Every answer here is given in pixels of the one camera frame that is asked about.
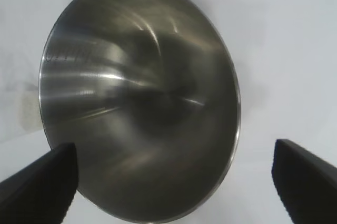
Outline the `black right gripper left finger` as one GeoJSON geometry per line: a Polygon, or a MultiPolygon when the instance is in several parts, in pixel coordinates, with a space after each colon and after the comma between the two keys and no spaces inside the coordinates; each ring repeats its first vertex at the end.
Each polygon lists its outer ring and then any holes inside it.
{"type": "Polygon", "coordinates": [[[1,182],[1,223],[62,223],[78,181],[75,145],[61,144],[1,182]]]}

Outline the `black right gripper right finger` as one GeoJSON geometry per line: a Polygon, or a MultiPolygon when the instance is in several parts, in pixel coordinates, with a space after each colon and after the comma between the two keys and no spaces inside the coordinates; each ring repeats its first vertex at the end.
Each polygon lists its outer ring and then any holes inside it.
{"type": "Polygon", "coordinates": [[[336,167],[288,139],[275,143],[272,179],[293,223],[336,223],[336,167]]]}

